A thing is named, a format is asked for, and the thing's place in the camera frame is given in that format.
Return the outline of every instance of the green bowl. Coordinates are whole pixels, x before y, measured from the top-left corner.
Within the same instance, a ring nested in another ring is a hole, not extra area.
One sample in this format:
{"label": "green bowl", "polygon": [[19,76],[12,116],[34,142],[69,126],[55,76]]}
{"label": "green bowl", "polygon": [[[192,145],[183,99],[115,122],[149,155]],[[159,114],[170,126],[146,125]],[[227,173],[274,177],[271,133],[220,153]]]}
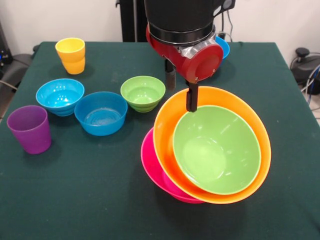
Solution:
{"label": "green bowl", "polygon": [[244,190],[261,164],[259,142],[247,122],[213,105],[182,116],[173,133],[173,152],[191,182],[219,195]]}
{"label": "green bowl", "polygon": [[137,112],[153,110],[166,92],[166,86],[152,76],[135,76],[125,81],[120,89],[122,97]]}

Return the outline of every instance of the green tablecloth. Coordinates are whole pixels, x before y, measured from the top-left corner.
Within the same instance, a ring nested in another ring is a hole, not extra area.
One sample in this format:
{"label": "green tablecloth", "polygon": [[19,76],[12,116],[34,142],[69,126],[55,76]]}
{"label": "green tablecloth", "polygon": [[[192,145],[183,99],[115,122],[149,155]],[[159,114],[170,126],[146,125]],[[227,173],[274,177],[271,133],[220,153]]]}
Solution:
{"label": "green tablecloth", "polygon": [[[117,133],[85,133],[74,115],[49,114],[52,146],[29,155],[6,126],[14,109],[37,104],[37,89],[66,74],[44,42],[0,124],[1,240],[283,240],[320,238],[320,128],[274,43],[231,43],[218,72],[201,85],[244,99],[262,119],[272,147],[262,187],[234,204],[186,204],[159,189],[140,160],[149,113],[128,110]],[[164,80],[164,60],[147,43],[86,45],[86,69],[72,76],[85,94],[120,93],[137,75]],[[177,78],[179,91],[185,81]]]}

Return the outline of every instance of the white wall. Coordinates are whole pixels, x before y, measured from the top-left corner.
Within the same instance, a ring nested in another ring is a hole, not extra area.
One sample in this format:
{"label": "white wall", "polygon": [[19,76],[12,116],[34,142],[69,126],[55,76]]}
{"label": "white wall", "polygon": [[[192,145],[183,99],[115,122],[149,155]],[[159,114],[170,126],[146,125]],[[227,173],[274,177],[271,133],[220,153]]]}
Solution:
{"label": "white wall", "polygon": [[235,42],[276,42],[288,64],[298,47],[320,52],[320,0],[237,0],[230,16]]}
{"label": "white wall", "polygon": [[0,21],[14,54],[31,53],[42,41],[78,37],[122,41],[115,0],[0,0]]}
{"label": "white wall", "polygon": [[[287,63],[297,47],[320,52],[320,0],[236,0],[230,15],[234,41],[276,42]],[[70,36],[122,40],[115,0],[0,0],[0,20],[15,54]],[[221,28],[220,16],[215,24]]]}

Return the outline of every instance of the blue bowl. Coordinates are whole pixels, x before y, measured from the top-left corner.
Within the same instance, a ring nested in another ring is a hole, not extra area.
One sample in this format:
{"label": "blue bowl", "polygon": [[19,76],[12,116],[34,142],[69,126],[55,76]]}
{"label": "blue bowl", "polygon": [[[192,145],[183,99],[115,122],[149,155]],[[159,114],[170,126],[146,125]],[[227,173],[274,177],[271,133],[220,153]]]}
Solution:
{"label": "blue bowl", "polygon": [[223,50],[223,58],[222,58],[222,60],[225,60],[228,57],[229,53],[230,53],[229,44],[219,36],[215,37],[215,41],[222,48],[222,50]]}
{"label": "blue bowl", "polygon": [[82,98],[74,115],[83,129],[95,136],[106,136],[118,131],[124,124],[128,104],[119,94],[100,91]]}
{"label": "blue bowl", "polygon": [[37,102],[49,112],[65,117],[75,112],[85,87],[77,80],[61,78],[42,85],[35,94]]}

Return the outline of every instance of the orange bowl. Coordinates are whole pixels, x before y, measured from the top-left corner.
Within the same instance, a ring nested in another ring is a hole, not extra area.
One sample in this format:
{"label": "orange bowl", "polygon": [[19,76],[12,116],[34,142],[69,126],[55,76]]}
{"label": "orange bowl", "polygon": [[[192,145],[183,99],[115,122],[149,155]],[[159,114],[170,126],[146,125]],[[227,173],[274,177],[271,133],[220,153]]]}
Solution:
{"label": "orange bowl", "polygon": [[173,134],[179,119],[187,112],[188,89],[170,97],[159,110],[153,131],[154,149],[167,176],[185,193],[212,204],[231,204],[252,195],[266,179],[271,164],[271,146],[267,130],[255,111],[236,95],[216,87],[200,86],[198,106],[216,105],[240,115],[254,131],[261,150],[261,166],[255,180],[244,190],[230,195],[218,195],[194,185],[181,171],[173,151]]}

